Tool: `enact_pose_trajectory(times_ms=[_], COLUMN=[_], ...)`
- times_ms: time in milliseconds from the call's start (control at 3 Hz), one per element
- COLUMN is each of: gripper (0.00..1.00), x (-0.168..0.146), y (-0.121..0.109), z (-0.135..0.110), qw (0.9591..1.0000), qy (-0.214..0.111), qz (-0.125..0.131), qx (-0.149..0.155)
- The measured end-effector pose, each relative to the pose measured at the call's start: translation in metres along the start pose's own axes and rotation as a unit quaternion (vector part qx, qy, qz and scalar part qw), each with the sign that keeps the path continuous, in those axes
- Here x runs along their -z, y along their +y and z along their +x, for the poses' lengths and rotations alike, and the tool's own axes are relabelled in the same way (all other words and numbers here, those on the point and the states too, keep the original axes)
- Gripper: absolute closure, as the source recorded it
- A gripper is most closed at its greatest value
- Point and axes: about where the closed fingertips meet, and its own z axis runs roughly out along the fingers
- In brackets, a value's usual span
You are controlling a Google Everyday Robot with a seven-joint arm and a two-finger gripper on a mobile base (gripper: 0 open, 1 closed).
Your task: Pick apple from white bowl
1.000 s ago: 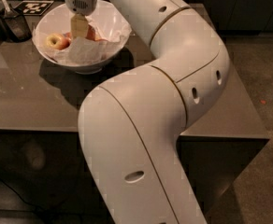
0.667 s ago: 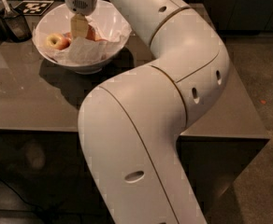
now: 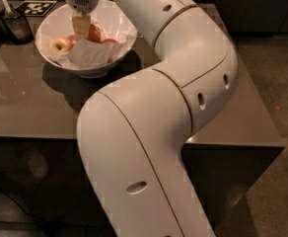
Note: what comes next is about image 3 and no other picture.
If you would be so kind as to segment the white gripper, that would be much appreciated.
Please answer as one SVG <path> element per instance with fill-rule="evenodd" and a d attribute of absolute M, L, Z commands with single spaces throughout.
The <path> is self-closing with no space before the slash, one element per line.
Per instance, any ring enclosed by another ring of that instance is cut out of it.
<path fill-rule="evenodd" d="M 76 41 L 85 40 L 89 35 L 92 13 L 98 6 L 99 0 L 65 0 L 72 9 L 72 26 Z"/>

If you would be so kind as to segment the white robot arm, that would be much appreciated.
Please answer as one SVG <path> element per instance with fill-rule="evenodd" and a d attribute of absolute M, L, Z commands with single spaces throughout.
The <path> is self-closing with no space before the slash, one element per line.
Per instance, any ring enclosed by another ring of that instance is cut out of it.
<path fill-rule="evenodd" d="M 117 237 L 215 237 L 181 160 L 224 107 L 238 57 L 192 0 L 113 0 L 159 63 L 96 92 L 77 123 L 79 152 Z"/>

